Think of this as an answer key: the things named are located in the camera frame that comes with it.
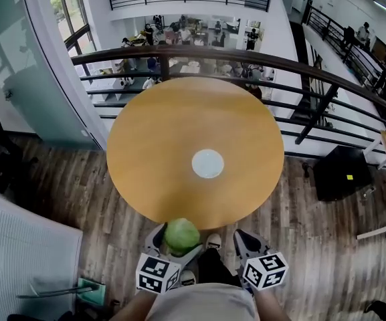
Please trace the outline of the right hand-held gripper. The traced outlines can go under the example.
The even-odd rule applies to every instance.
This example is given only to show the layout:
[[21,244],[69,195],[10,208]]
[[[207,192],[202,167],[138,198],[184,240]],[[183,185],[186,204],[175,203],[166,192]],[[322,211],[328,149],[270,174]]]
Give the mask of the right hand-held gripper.
[[288,262],[283,254],[270,250],[268,242],[256,235],[236,229],[233,233],[236,255],[242,261],[238,273],[242,287],[254,293],[274,288],[284,283]]

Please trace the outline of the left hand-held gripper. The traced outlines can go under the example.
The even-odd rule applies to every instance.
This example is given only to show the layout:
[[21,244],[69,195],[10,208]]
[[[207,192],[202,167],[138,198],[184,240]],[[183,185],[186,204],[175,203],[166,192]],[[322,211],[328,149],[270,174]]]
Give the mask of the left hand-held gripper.
[[192,262],[203,249],[203,245],[198,244],[182,257],[161,254],[166,229],[166,223],[160,224],[145,239],[144,251],[136,266],[137,289],[165,294],[177,285],[183,267]]

